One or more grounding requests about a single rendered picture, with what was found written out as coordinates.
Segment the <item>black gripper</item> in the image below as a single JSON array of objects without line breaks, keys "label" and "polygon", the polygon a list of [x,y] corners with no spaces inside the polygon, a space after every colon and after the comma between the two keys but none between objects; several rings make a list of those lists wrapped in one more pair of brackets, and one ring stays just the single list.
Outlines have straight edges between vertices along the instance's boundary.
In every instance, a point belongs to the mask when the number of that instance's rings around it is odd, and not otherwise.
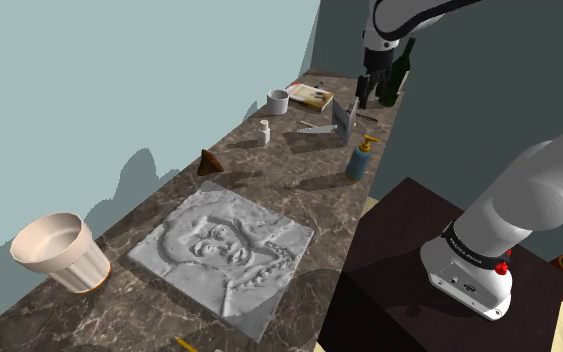
[{"label": "black gripper", "polygon": [[366,48],[364,50],[363,65],[366,73],[358,77],[355,92],[361,109],[367,108],[367,99],[373,91],[377,97],[380,96],[380,91],[390,76],[393,56],[393,49],[376,51]]}]

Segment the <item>dark thin comb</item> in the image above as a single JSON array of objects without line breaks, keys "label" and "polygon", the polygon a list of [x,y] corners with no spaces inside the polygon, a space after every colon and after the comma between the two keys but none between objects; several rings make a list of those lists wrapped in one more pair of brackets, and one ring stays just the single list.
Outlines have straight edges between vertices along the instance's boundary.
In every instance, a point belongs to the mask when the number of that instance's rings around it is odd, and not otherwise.
[{"label": "dark thin comb", "polygon": [[352,115],[352,114],[353,114],[355,117],[359,117],[359,118],[362,118],[362,119],[365,119],[365,120],[368,120],[368,121],[379,122],[379,120],[376,119],[376,118],[374,118],[374,117],[367,116],[367,115],[365,115],[365,114],[361,114],[361,113],[359,113],[359,112],[354,111],[353,109],[354,109],[355,107],[356,107],[356,106],[354,106],[354,105],[350,105],[350,106],[348,107],[348,109],[346,110],[346,112],[347,112],[349,115]]}]

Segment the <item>dark green wine bottle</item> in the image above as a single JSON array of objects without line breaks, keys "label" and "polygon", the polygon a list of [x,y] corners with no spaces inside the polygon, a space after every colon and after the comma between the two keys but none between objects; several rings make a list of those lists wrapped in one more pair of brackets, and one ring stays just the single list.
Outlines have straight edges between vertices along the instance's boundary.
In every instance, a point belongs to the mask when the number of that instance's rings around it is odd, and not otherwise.
[{"label": "dark green wine bottle", "polygon": [[416,38],[410,37],[403,53],[393,62],[387,83],[381,91],[378,102],[386,107],[395,105],[399,91],[410,71],[410,54],[415,45]]}]

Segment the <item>yellow and white book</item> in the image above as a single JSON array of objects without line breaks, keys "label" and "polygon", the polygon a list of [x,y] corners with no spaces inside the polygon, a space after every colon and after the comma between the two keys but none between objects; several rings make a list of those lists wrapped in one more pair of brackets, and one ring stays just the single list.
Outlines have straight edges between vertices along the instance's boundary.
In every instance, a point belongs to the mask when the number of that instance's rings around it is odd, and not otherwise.
[{"label": "yellow and white book", "polygon": [[332,101],[334,94],[320,88],[294,82],[285,88],[289,99],[317,112],[322,112]]}]

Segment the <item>blue pump soap bottle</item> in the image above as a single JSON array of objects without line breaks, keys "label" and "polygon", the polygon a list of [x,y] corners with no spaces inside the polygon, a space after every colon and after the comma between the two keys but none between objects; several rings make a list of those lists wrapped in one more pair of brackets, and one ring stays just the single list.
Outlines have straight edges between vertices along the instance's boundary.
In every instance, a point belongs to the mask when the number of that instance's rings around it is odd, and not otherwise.
[{"label": "blue pump soap bottle", "polygon": [[363,177],[371,156],[371,142],[380,142],[380,139],[364,135],[364,141],[354,149],[345,169],[345,177],[351,182]]}]

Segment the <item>white cylindrical cup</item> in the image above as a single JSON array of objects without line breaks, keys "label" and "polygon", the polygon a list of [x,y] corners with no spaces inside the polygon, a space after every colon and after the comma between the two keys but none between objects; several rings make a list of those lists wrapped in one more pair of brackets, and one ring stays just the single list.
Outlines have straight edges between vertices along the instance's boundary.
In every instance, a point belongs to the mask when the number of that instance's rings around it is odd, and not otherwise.
[{"label": "white cylindrical cup", "polygon": [[271,115],[279,116],[287,112],[289,94],[282,89],[273,89],[267,93],[267,110]]}]

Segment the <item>brown cone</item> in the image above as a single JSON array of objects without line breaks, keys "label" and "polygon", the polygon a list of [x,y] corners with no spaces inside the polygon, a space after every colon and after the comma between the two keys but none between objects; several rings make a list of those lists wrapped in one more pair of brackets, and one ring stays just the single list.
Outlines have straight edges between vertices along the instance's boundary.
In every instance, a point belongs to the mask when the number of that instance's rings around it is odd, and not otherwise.
[{"label": "brown cone", "polygon": [[198,176],[205,176],[212,173],[220,173],[224,171],[224,167],[218,159],[208,150],[201,150],[200,163],[197,169]]}]

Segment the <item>dark robot stand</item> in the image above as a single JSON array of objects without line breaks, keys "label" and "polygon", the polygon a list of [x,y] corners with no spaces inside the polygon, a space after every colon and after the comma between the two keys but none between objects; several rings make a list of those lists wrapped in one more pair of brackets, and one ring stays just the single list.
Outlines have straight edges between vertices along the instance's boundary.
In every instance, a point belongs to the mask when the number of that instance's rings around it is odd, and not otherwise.
[{"label": "dark robot stand", "polygon": [[420,247],[461,213],[406,178],[361,218],[318,338],[326,352],[551,352],[563,272],[524,247],[495,322],[429,282]]}]

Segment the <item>grey relief plaque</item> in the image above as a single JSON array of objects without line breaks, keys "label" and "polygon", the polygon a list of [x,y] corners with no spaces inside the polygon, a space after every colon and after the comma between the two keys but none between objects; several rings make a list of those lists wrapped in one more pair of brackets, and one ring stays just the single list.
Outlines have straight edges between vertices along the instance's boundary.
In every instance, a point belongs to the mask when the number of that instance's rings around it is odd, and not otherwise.
[{"label": "grey relief plaque", "polygon": [[313,235],[313,229],[206,181],[128,257],[260,341]]}]

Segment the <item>yellow pencil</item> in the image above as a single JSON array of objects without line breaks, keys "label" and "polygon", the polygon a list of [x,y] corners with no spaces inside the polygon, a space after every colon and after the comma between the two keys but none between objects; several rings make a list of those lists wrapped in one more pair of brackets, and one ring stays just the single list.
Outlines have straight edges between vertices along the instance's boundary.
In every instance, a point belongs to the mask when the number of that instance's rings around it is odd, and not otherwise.
[{"label": "yellow pencil", "polygon": [[190,344],[188,344],[185,340],[183,340],[182,338],[179,338],[177,336],[173,336],[173,338],[175,339],[175,341],[182,346],[184,349],[186,349],[188,352],[198,352],[197,349],[195,349],[193,346],[191,346]]}]

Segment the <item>white fluted bowl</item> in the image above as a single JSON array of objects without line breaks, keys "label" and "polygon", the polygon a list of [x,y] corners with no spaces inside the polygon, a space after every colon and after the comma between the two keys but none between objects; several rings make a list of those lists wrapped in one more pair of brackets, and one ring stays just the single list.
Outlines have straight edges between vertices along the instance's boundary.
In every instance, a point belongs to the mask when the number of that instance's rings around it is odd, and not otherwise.
[{"label": "white fluted bowl", "polygon": [[28,270],[44,273],[70,292],[88,293],[108,278],[111,263],[77,214],[58,212],[24,227],[10,247],[11,257]]}]

